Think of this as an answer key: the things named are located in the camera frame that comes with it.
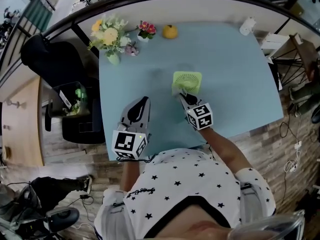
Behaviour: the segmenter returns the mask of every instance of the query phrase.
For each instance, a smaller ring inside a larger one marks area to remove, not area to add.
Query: small white pot
[[[149,42],[149,38],[143,38],[141,35],[139,35],[139,33],[136,35],[138,37],[138,40],[144,43],[148,43]]]

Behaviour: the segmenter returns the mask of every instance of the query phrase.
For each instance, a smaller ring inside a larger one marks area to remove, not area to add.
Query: black star print
[[[146,216],[145,216],[145,218],[147,218],[148,220],[149,220],[150,218],[152,218],[152,213],[150,213],[150,214],[147,213]]]

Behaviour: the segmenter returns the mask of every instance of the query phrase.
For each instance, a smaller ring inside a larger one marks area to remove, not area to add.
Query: green mini fan
[[[199,92],[201,80],[200,72],[176,71],[173,73],[172,94],[176,89],[184,89],[188,94],[196,95]]]

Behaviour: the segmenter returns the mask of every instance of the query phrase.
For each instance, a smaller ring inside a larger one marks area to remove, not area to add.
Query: black office chair
[[[50,43],[41,34],[30,37],[21,49],[21,61],[42,77],[52,88],[80,82],[88,97],[89,115],[62,119],[62,136],[80,144],[100,144],[106,141],[100,106],[99,80],[88,77],[76,48],[69,42]],[[48,107],[45,129],[51,130]]]

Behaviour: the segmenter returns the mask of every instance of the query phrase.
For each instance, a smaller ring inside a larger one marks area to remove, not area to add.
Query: yellow flower
[[[98,19],[98,20],[92,25],[91,30],[92,30],[93,32],[99,31],[99,27],[100,27],[101,24],[102,24],[102,19]]]
[[[118,30],[113,27],[109,27],[103,32],[103,43],[107,46],[112,45],[113,42],[117,40],[117,37]]]

